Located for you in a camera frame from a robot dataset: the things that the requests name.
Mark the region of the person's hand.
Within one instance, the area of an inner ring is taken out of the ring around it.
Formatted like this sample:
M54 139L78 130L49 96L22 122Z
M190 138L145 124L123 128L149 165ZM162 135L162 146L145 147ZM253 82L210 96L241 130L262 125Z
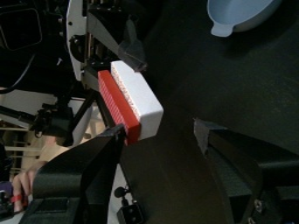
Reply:
M15 213L19 213L27 205L29 196L33 193L33 179L35 172L35 169L27 169L13 177L13 211Z

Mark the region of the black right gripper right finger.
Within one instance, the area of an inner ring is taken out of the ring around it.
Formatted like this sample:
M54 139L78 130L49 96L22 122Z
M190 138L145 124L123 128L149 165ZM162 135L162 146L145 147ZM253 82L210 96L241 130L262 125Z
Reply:
M213 122L193 135L216 183L225 224L299 224L299 155Z

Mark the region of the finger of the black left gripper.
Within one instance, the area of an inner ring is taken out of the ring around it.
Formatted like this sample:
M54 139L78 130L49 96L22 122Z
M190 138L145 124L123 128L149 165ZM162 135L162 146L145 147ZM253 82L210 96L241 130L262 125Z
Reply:
M18 224L106 224L125 130L121 125L63 151L37 171Z

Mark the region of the taped black right gripper left finger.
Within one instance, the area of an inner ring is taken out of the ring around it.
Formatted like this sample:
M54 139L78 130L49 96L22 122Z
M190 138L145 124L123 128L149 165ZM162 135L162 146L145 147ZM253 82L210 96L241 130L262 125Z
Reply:
M86 32L134 72L146 69L144 46L130 17L110 11L89 10Z

